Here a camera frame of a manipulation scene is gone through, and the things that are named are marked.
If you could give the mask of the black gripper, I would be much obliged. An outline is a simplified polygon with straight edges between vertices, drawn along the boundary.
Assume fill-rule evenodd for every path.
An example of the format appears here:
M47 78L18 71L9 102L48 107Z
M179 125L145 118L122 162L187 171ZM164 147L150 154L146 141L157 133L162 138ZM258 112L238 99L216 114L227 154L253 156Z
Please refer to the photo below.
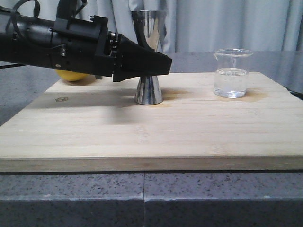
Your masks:
M75 18L49 21L49 45L58 47L48 55L49 67L113 77L114 82L169 74L172 59L147 43L148 12L131 13L138 44L110 32L105 17L95 16L92 22Z

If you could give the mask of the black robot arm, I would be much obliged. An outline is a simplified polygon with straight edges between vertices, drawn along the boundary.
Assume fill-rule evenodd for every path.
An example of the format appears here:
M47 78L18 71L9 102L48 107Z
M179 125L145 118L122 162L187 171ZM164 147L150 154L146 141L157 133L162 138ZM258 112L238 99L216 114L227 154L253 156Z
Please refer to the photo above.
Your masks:
M111 77L114 82L170 71L170 57L109 32L105 17L70 18L65 24L60 30L50 20L2 11L1 61Z

